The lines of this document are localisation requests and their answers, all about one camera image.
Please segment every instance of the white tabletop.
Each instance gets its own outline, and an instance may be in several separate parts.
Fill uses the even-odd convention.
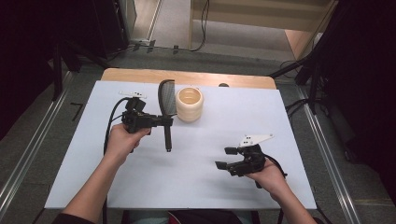
[[[176,85],[176,91],[186,85]],[[277,90],[198,87],[205,97],[204,112],[194,123],[174,117],[172,152],[166,152],[163,127],[151,135],[121,166],[108,193],[107,206],[129,209],[272,209],[270,195],[247,177],[218,170],[215,161],[241,161],[226,155],[245,134],[268,134],[262,151],[279,161],[288,183],[307,209],[315,201],[289,120]],[[79,122],[64,162],[49,194],[46,208],[64,208],[82,187],[103,156],[107,122],[120,91],[147,95],[144,112],[161,115],[158,84],[98,81]],[[120,115],[125,104],[115,114]]]

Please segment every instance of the black sleeve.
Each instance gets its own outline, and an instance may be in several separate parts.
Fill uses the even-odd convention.
[[[94,224],[93,222],[90,222],[84,218],[81,217],[75,217],[72,215],[67,215],[64,213],[60,213],[55,220],[52,221],[52,224]]]

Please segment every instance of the metal frame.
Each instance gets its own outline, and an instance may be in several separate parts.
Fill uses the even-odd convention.
[[[1,189],[0,193],[0,222],[4,217],[9,205],[11,204],[12,199],[17,193],[18,188],[21,185],[22,180],[24,179],[27,171],[29,170],[30,165],[35,159],[35,155],[37,151],[40,149],[41,143],[47,135],[47,132],[50,129],[52,122],[54,121],[56,115],[61,108],[64,98],[68,93],[69,85],[73,81],[74,76],[71,72],[67,72],[64,76],[64,91],[61,93],[58,101],[54,101],[50,104],[49,109],[47,110],[46,115],[41,120],[38,128],[35,131],[32,139],[30,140],[28,146],[23,152],[18,164],[14,168],[11,176],[8,178],[8,181]]]
[[[299,86],[297,86],[297,92],[301,99],[308,99],[306,92]],[[327,140],[321,130],[318,118],[314,115],[309,107],[309,105],[304,105],[305,114],[308,118],[309,124],[311,125],[314,136],[318,142],[318,148],[321,156],[323,157],[324,163],[326,165],[327,171],[329,172],[330,179],[334,186],[335,193],[337,194],[338,201],[344,211],[346,221],[350,224],[361,223],[358,212],[349,195],[347,185],[345,184],[343,177],[335,163],[332,151],[330,150]]]

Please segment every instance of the table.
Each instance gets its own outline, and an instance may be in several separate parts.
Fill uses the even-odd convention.
[[[205,96],[204,113],[194,123],[175,118],[172,152],[165,150],[162,127],[154,128],[150,136],[143,138],[118,171],[108,193],[108,207],[278,208],[266,191],[255,187],[254,181],[230,176],[215,164],[242,160],[242,156],[226,155],[224,148],[237,147],[244,134],[272,133],[273,139],[261,143],[263,151],[275,157],[289,173],[290,187],[302,204],[307,209],[316,208],[280,94],[271,78],[144,69],[107,69],[95,84],[46,208],[65,207],[101,160],[109,113],[122,98],[118,92],[146,93],[144,111],[158,115],[157,83],[166,78],[175,79],[176,90],[190,85],[200,88]],[[231,88],[217,87],[219,83],[228,83]],[[259,97],[260,102],[249,95]],[[123,110],[119,108],[116,115]]]
[[[192,21],[201,19],[205,3],[191,0],[190,43]],[[336,0],[210,0],[207,20],[285,29],[298,60],[325,30],[336,5]]]

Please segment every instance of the wooden table edge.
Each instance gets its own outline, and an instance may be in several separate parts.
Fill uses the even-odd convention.
[[[174,79],[176,84],[218,86],[226,83],[230,87],[276,90],[271,77],[242,76],[232,74],[199,73],[154,69],[108,68],[102,75],[102,81],[125,81],[160,83],[164,79]]]

